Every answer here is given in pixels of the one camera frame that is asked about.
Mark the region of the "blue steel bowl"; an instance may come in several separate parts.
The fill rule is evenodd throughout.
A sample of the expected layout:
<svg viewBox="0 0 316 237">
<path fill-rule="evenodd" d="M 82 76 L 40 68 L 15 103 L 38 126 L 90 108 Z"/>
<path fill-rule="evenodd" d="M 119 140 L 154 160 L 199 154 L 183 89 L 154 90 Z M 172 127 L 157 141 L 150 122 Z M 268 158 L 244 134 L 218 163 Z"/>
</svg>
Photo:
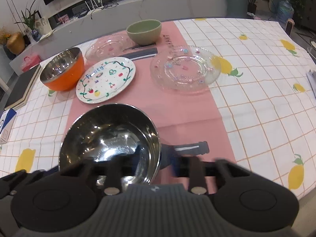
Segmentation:
<svg viewBox="0 0 316 237">
<path fill-rule="evenodd" d="M 82 159 L 110 161 L 117 155 L 140 153 L 132 183 L 151 183 L 160 167 L 161 142 L 156 126 L 140 109 L 128 104 L 106 104 L 78 117 L 67 131 L 59 152 L 59 168 L 64 170 Z"/>
</svg>

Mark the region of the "white fruity painted plate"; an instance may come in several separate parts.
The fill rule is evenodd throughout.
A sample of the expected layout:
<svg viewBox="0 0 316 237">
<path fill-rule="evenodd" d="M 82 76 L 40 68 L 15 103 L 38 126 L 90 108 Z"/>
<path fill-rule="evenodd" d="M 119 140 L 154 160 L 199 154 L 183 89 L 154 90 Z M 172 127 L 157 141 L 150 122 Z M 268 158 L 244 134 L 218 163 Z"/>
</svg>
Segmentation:
<svg viewBox="0 0 316 237">
<path fill-rule="evenodd" d="M 98 104 L 121 93 L 136 73 L 134 62 L 125 57 L 112 57 L 91 66 L 75 88 L 77 98 L 86 104 Z"/>
</svg>

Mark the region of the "clear glass plate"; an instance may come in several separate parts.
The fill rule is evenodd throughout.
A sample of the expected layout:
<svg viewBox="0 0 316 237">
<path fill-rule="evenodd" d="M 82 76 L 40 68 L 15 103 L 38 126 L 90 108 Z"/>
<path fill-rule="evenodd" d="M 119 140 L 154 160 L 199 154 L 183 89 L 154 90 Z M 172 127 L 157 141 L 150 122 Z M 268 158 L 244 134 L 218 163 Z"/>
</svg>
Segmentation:
<svg viewBox="0 0 316 237">
<path fill-rule="evenodd" d="M 101 61 L 106 58 L 116 57 L 125 50 L 135 46 L 127 34 L 114 34 L 97 39 L 85 53 L 85 58 L 91 61 Z"/>
<path fill-rule="evenodd" d="M 220 74 L 219 57 L 193 45 L 161 50 L 150 64 L 151 79 L 159 88 L 182 94 L 207 91 Z"/>
</svg>

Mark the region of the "orange steel bowl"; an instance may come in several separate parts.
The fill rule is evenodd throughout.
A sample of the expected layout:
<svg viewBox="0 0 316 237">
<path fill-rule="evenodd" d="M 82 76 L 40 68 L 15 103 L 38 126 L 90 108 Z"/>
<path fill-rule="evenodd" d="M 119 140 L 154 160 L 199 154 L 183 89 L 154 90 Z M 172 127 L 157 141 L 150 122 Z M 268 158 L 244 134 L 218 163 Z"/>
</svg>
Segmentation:
<svg viewBox="0 0 316 237">
<path fill-rule="evenodd" d="M 85 71 L 80 48 L 73 47 L 56 55 L 42 70 L 40 81 L 53 91 L 71 90 Z"/>
</svg>

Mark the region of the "green ceramic bowl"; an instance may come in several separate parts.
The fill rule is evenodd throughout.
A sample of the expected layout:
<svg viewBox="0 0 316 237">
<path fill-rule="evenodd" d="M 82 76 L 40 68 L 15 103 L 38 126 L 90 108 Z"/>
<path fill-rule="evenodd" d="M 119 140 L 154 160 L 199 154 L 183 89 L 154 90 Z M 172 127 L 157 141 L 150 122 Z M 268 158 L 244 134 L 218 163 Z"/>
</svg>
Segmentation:
<svg viewBox="0 0 316 237">
<path fill-rule="evenodd" d="M 160 38 L 161 31 L 162 23 L 155 19 L 135 22 L 126 29 L 129 38 L 142 46 L 155 43 Z"/>
</svg>

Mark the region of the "white blue small box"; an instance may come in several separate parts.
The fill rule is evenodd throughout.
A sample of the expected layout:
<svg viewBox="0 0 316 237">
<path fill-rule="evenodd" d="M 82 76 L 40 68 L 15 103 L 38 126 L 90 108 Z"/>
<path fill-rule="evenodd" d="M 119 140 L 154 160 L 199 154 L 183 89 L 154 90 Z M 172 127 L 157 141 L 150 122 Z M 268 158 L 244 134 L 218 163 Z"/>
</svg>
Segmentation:
<svg viewBox="0 0 316 237">
<path fill-rule="evenodd" d="M 0 121 L 0 144 L 8 142 L 16 114 L 17 113 L 14 109 L 9 109 L 2 113 Z"/>
</svg>

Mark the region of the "black notebook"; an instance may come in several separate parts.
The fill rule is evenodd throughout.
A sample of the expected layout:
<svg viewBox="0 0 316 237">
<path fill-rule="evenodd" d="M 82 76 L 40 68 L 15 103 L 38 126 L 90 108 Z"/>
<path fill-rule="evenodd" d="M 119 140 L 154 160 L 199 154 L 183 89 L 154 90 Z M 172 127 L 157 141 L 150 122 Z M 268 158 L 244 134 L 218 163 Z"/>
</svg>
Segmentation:
<svg viewBox="0 0 316 237">
<path fill-rule="evenodd" d="M 5 104 L 5 111 L 9 109 L 17 110 L 27 103 L 32 88 L 37 82 L 41 71 L 41 65 L 37 64 L 19 76 L 10 96 L 8 97 L 7 103 Z"/>
</svg>

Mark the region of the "pink plastic basket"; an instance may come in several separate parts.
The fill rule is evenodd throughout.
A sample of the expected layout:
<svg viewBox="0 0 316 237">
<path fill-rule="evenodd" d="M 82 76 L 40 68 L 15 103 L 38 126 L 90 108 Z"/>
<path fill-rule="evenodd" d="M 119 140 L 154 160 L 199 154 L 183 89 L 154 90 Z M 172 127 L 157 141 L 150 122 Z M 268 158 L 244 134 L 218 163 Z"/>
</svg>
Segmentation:
<svg viewBox="0 0 316 237">
<path fill-rule="evenodd" d="M 27 72 L 32 67 L 36 66 L 42 61 L 39 55 L 30 55 L 23 58 L 23 63 L 21 65 L 21 70 Z"/>
</svg>

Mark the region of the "white tv console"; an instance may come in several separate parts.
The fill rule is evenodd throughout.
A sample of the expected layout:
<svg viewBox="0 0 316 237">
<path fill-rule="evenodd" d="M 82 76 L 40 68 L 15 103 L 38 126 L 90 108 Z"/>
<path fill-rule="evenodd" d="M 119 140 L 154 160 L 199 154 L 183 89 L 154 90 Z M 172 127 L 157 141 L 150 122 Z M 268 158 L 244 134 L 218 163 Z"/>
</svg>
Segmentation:
<svg viewBox="0 0 316 237">
<path fill-rule="evenodd" d="M 132 23 L 145 19 L 164 22 L 226 15 L 227 0 L 123 0 L 112 8 L 95 10 L 83 18 L 60 25 L 51 36 L 29 45 L 10 62 L 10 66 L 20 75 L 27 56 L 37 54 L 45 60 L 75 45 L 125 30 Z"/>
</svg>

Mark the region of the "golden vase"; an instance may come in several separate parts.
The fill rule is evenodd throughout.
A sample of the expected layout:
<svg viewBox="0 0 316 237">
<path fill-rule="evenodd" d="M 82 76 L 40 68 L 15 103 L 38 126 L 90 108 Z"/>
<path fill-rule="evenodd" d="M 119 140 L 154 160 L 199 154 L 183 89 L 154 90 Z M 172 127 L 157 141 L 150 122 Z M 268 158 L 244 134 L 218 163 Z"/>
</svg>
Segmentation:
<svg viewBox="0 0 316 237">
<path fill-rule="evenodd" d="M 13 33 L 7 40 L 7 48 L 11 53 L 19 55 L 25 49 L 25 40 L 21 32 Z"/>
</svg>

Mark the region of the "white wifi router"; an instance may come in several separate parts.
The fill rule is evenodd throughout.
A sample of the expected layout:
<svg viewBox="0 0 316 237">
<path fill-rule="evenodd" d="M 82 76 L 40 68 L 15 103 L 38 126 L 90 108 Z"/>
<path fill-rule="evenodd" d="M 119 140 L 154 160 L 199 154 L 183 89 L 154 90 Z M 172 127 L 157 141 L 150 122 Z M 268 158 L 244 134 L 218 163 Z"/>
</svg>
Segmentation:
<svg viewBox="0 0 316 237">
<path fill-rule="evenodd" d="M 95 11 L 103 8 L 103 0 L 85 0 L 88 11 Z"/>
</svg>

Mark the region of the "blue vase green plant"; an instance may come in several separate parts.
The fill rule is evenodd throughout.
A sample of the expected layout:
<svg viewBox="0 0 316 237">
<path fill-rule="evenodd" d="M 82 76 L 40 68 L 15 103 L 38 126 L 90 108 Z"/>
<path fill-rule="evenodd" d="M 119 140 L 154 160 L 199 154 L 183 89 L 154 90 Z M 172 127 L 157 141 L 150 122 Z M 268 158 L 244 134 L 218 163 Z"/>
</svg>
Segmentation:
<svg viewBox="0 0 316 237">
<path fill-rule="evenodd" d="M 28 27 L 31 30 L 31 36 L 35 42 L 38 42 L 41 38 L 40 32 L 35 27 L 35 14 L 36 10 L 32 11 L 32 7 L 34 5 L 36 0 L 34 0 L 31 4 L 31 6 L 28 8 L 26 7 L 24 11 L 21 11 L 22 14 L 22 21 L 15 22 L 15 24 L 24 24 L 26 27 Z"/>
</svg>

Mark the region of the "grey trash bin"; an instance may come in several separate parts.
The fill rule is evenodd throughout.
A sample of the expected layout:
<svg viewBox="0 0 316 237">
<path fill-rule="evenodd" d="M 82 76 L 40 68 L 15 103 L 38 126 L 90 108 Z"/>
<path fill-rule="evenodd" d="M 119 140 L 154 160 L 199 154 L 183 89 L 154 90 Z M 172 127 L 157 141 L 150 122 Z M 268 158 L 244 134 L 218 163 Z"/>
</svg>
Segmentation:
<svg viewBox="0 0 316 237">
<path fill-rule="evenodd" d="M 227 0 L 228 18 L 247 18 L 248 0 Z"/>
</svg>

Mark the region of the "blue water bottle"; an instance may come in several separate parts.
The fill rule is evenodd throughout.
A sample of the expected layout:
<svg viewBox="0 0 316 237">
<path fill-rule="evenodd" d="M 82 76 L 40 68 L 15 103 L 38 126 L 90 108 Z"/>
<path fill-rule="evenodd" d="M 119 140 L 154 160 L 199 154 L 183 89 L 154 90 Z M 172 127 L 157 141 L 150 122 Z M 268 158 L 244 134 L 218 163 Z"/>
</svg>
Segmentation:
<svg viewBox="0 0 316 237">
<path fill-rule="evenodd" d="M 277 20 L 281 23 L 286 23 L 288 19 L 292 19 L 294 9 L 288 0 L 280 1 L 277 10 Z"/>
</svg>

